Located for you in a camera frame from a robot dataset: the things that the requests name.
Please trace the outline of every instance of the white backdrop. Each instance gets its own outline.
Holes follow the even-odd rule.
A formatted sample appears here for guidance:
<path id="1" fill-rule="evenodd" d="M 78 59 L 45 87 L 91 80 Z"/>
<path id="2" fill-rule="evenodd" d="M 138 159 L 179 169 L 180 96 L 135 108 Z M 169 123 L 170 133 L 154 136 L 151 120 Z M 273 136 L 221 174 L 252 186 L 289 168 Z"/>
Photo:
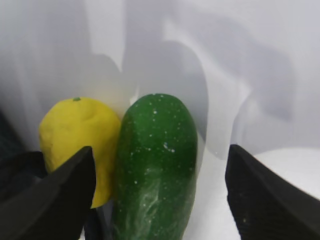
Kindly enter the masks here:
<path id="1" fill-rule="evenodd" d="M 121 116 L 147 93 L 179 97 L 203 158 L 184 239 L 237 240 L 229 144 L 253 154 L 320 147 L 319 9 L 317 0 L 2 0 L 0 109 L 38 149 L 38 124 L 59 100 L 97 98 Z M 289 162 L 270 167 L 308 175 L 308 159 Z"/>

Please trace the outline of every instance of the green cucumber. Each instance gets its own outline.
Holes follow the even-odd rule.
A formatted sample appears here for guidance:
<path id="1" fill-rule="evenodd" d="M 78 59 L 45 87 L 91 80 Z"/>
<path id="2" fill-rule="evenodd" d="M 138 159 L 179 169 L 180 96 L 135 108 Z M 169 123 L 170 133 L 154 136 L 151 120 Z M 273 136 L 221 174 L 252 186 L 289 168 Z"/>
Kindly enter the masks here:
<path id="1" fill-rule="evenodd" d="M 115 161 L 114 240 L 181 240 L 196 191 L 197 130 L 167 94 L 125 113 Z"/>

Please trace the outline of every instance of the yellow lemon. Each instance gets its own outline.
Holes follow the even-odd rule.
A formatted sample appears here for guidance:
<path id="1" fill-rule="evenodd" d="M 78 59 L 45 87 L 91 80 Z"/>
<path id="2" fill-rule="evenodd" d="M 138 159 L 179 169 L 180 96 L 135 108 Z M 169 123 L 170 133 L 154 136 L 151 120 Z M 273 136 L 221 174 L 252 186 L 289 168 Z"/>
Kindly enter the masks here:
<path id="1" fill-rule="evenodd" d="M 58 102 L 39 125 L 40 147 L 49 173 L 82 147 L 92 147 L 96 171 L 92 208 L 102 206 L 111 196 L 120 125 L 110 107 L 88 97 Z"/>

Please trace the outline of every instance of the lemon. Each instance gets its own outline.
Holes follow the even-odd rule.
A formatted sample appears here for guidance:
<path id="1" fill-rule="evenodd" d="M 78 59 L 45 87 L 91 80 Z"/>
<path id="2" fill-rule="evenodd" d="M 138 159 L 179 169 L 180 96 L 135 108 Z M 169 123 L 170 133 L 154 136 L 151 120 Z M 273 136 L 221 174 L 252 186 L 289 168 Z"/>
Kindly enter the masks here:
<path id="1" fill-rule="evenodd" d="M 120 125 L 119 118 L 110 107 L 88 97 L 58 102 L 39 125 L 40 147 L 49 173 L 82 147 L 92 147 L 96 187 L 91 208 L 102 206 L 112 194 Z"/>

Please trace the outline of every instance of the white surface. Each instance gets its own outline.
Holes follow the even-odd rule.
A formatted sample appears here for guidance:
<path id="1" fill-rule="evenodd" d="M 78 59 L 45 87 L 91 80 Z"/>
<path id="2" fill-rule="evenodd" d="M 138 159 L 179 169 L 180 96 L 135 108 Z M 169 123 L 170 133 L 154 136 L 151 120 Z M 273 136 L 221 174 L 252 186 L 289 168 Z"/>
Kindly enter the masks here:
<path id="1" fill-rule="evenodd" d="M 320 200 L 320 149 L 281 148 L 255 157 L 292 185 Z"/>
<path id="2" fill-rule="evenodd" d="M 38 149 L 38 124 L 59 100 L 89 96 L 122 115 L 134 96 L 176 95 L 205 141 L 185 240 L 235 240 L 224 182 L 230 142 L 252 154 L 320 146 L 319 7 L 318 0 L 2 0 L 0 108 Z"/>

